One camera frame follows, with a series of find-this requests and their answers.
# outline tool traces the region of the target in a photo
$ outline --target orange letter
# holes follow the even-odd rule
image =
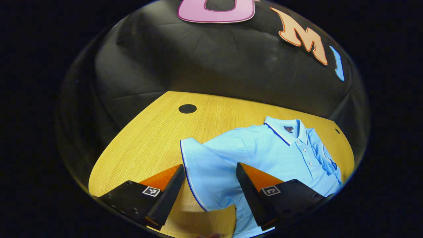
[[[308,27],[307,27],[307,30],[304,31],[304,29],[298,24],[298,22],[292,19],[292,17],[288,16],[287,14],[277,9],[274,9],[274,8],[270,8],[270,9],[275,11],[280,16],[280,19],[282,20],[283,31],[279,32],[279,35],[282,37],[282,39],[296,46],[301,46],[301,41],[302,41],[307,51],[311,50],[314,43],[314,50],[313,50],[314,56],[322,64],[327,65],[327,59],[324,53],[324,48],[321,42],[321,38],[316,32],[314,32]],[[295,32],[298,33],[298,35],[301,38],[301,41],[297,38]]]

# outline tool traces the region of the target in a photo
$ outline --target light blue polo shirt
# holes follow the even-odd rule
[[[301,120],[266,117],[264,124],[236,128],[204,143],[180,141],[187,181],[205,211],[235,204],[234,238],[265,233],[257,226],[236,177],[236,164],[245,163],[283,181],[298,179],[319,194],[336,193],[341,170],[314,128]]]

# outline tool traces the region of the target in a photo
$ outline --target shirt placket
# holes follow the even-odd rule
[[[302,157],[304,158],[304,161],[308,167],[308,170],[310,171],[311,177],[313,179],[316,179],[317,177],[317,173],[316,173],[316,164],[313,164],[313,162],[311,161],[311,148],[308,148],[308,146],[306,144],[304,144],[303,142],[301,142],[299,139],[297,139],[295,141],[295,144],[297,145],[297,148],[300,150]]]

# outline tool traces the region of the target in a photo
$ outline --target wood grain surface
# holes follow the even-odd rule
[[[189,114],[179,112],[179,107],[184,104],[193,104],[197,110]],[[182,139],[192,137],[205,143],[237,127],[262,125],[266,116],[300,119],[306,128],[315,128],[340,167],[342,180],[346,181],[351,175],[354,169],[352,149],[333,121],[258,102],[168,91],[140,112],[104,150],[91,172],[89,192],[101,196],[124,181],[139,182],[182,164],[179,146]],[[177,238],[219,232],[229,238],[235,228],[235,219],[233,205],[204,212],[185,180],[168,220],[159,232]]]

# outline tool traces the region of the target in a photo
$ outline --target polo shirt collar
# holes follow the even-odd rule
[[[296,140],[300,140],[302,143],[308,145],[307,131],[305,130],[304,124],[299,119],[295,120],[279,120],[267,116],[264,123],[268,125],[279,137],[281,137],[287,144],[291,145]],[[296,138],[291,133],[286,131],[284,126],[295,126],[298,127],[299,133]]]

